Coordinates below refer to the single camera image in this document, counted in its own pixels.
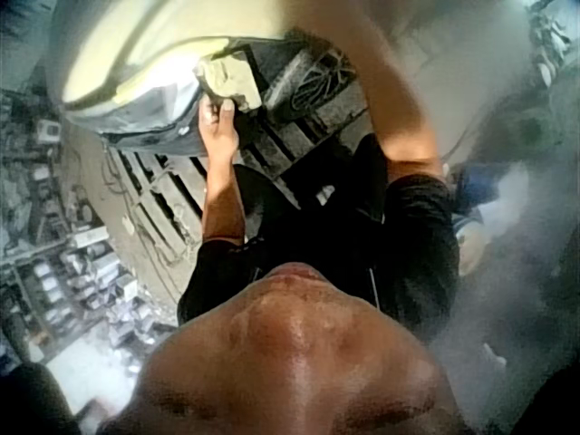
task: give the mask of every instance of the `floor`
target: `floor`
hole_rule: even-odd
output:
[[[466,160],[477,143],[460,141],[464,133],[476,129],[530,68],[521,2],[449,0],[448,8],[432,0],[392,2],[401,14],[395,26],[390,25],[392,10],[384,2],[370,3],[396,42],[401,67],[437,131],[441,155],[450,164]],[[371,129],[368,115],[363,115],[342,131],[340,140],[352,149]],[[76,151],[65,149],[63,191],[74,183],[86,187],[123,264],[171,318],[194,259],[184,257],[171,266],[160,261],[151,241],[123,224],[130,210],[126,198],[107,185],[111,177],[98,138],[71,126],[65,136]],[[551,161],[534,169],[534,194],[524,217],[466,280],[448,327],[430,346],[447,370],[461,410],[478,429],[493,421],[498,430],[509,432],[541,382],[573,350],[575,313],[547,306],[540,284],[575,224],[574,155],[573,146],[561,147]],[[505,364],[498,357],[505,358]]]

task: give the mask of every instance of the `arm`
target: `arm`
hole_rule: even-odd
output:
[[[435,134],[394,66],[382,31],[353,1],[307,3],[300,4],[303,12],[296,21],[336,45],[351,61],[388,160],[390,181],[421,173],[442,178]]]
[[[234,173],[239,143],[234,129],[236,108],[225,100],[218,114],[206,95],[199,103],[199,132],[208,150],[208,192],[202,218],[203,241],[225,240],[242,246],[246,235],[244,207]]]

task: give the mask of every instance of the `man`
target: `man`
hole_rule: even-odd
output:
[[[468,431],[445,374],[403,327],[429,338],[457,280],[435,136],[355,4],[298,4],[289,16],[301,9],[303,29],[356,68],[376,134],[323,211],[291,212],[245,244],[235,107],[203,100],[204,243],[179,302],[182,327],[105,433]]]

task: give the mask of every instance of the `lips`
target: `lips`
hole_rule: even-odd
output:
[[[304,263],[286,263],[273,269],[266,278],[274,276],[299,276],[313,281],[326,281],[326,279],[316,269]]]

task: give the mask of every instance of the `concrete floor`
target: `concrete floor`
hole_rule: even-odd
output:
[[[449,1],[449,8],[442,11],[432,9],[432,1],[395,2],[399,21],[392,21],[392,10],[384,2],[371,3],[375,16],[397,42],[402,68],[437,131],[441,155],[453,150],[466,129],[477,125],[525,80],[530,47],[520,2]],[[363,116],[341,139],[354,146],[370,130],[370,121]],[[184,258],[166,266],[150,254],[149,240],[127,232],[121,222],[128,213],[123,198],[111,193],[102,180],[104,157],[95,143],[98,140],[74,127],[65,133],[82,162],[66,151],[68,183],[81,182],[87,187],[123,264],[170,315],[193,262]],[[450,162],[466,160],[473,146],[475,142],[466,141]],[[532,189],[536,193],[525,218],[508,237],[494,244],[483,267],[464,283],[448,327],[431,344],[448,372],[460,408],[476,428],[483,429],[493,421],[508,432],[534,391],[566,360],[575,344],[571,341],[574,314],[563,315],[546,307],[540,291],[545,274],[538,275],[538,265],[548,274],[552,270],[575,223],[577,167],[570,163],[577,161],[574,156],[573,146],[562,147],[552,161],[534,172]],[[563,204],[567,206],[555,216],[554,206]],[[484,343],[507,359],[505,367],[490,356]]]

